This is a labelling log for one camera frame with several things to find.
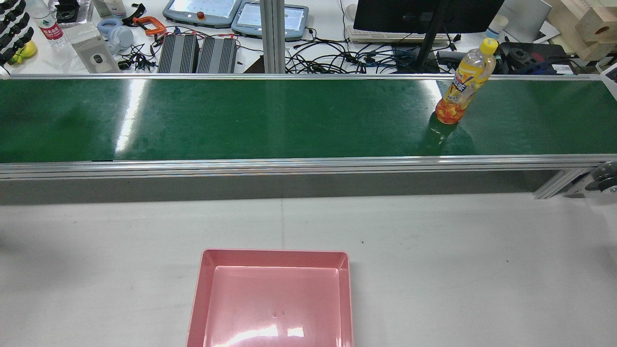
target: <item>bottle label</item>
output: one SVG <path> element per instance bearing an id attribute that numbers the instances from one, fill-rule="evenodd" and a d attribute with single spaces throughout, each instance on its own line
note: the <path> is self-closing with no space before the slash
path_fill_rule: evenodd
<path id="1" fill-rule="evenodd" d="M 461 62 L 444 99 L 458 104 L 463 110 L 466 109 L 476 90 L 488 79 L 488 76 L 481 78 L 481 75 L 482 68 Z"/>
<path id="2" fill-rule="evenodd" d="M 37 18 L 35 21 L 47 40 L 58 40 L 64 35 L 62 29 L 58 26 L 58 23 L 56 23 L 56 20 L 51 14 L 44 18 Z"/>

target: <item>headphones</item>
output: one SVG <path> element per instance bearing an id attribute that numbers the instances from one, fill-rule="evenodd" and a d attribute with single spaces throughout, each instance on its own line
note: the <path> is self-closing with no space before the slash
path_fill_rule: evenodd
<path id="1" fill-rule="evenodd" d="M 124 51 L 133 44 L 133 32 L 124 27 L 120 19 L 101 20 L 96 28 L 107 38 L 109 51 L 112 54 L 118 54 L 118 52 Z"/>

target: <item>plastic bottle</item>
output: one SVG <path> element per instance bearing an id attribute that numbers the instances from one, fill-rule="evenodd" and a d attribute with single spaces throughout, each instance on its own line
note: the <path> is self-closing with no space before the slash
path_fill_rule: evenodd
<path id="1" fill-rule="evenodd" d="M 61 47 L 67 43 L 64 32 L 43 0 L 26 0 L 26 12 L 36 22 L 51 46 Z"/>
<path id="2" fill-rule="evenodd" d="M 496 40 L 485 38 L 480 48 L 472 49 L 465 55 L 454 74 L 448 92 L 435 107 L 435 115 L 440 122 L 455 124 L 463 118 L 477 90 L 495 69 L 493 53 L 498 45 Z"/>

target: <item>monitor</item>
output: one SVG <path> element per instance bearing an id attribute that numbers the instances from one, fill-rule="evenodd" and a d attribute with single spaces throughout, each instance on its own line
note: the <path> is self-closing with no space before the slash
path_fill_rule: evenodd
<path id="1" fill-rule="evenodd" d="M 211 28 L 229 28 L 240 0 L 170 0 L 163 16 L 172 22 Z"/>
<path id="2" fill-rule="evenodd" d="M 300 40 L 309 16 L 306 6 L 285 5 L 285 40 Z M 249 37 L 262 37 L 262 15 L 258 1 L 242 0 L 231 29 Z"/>
<path id="3" fill-rule="evenodd" d="M 390 33 L 426 33 L 439 1 L 358 0 L 354 28 Z M 486 31 L 503 0 L 451 0 L 439 32 Z"/>

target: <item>pink plastic container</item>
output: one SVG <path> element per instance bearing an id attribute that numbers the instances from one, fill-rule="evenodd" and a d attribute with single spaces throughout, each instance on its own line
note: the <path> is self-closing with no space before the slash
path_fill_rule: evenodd
<path id="1" fill-rule="evenodd" d="M 353 347 L 344 252 L 206 249 L 187 347 Z"/>

